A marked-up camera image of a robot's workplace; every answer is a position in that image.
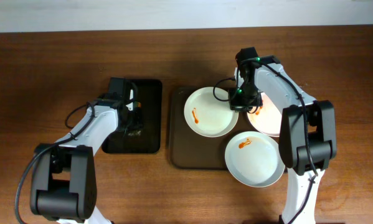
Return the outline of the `cream white plate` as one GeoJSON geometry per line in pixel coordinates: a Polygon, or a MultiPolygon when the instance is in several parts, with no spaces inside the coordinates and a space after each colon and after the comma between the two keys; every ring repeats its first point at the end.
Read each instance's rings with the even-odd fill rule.
{"type": "Polygon", "coordinates": [[[190,96],[184,104],[184,118],[187,125],[197,134],[217,138],[229,133],[237,124],[238,113],[230,109],[224,99],[228,93],[212,86],[200,88],[190,96]]]}

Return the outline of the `green yellow sponge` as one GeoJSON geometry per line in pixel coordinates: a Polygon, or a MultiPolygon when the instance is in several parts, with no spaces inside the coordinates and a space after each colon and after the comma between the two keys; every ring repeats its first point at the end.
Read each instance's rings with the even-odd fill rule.
{"type": "Polygon", "coordinates": [[[141,107],[140,102],[138,102],[138,101],[133,102],[133,108],[140,108],[140,107],[141,107]]]}

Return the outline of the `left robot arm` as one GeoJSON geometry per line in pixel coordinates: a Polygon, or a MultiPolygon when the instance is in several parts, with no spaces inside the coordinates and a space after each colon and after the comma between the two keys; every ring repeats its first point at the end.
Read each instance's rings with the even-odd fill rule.
{"type": "Polygon", "coordinates": [[[84,105],[85,116],[53,144],[39,144],[26,171],[32,172],[30,208],[58,223],[109,223],[96,206],[94,156],[107,137],[127,131],[136,108],[138,87],[111,78],[108,91],[84,105]]]}

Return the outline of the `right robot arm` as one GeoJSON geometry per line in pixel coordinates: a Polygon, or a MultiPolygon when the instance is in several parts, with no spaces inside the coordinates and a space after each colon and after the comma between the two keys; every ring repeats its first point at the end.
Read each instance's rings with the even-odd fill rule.
{"type": "Polygon", "coordinates": [[[235,56],[237,87],[230,90],[230,109],[255,111],[265,93],[281,113],[279,153],[288,170],[286,205],[280,223],[314,223],[319,183],[336,156],[333,104],[304,92],[274,56],[261,57],[254,47],[235,56]]]}

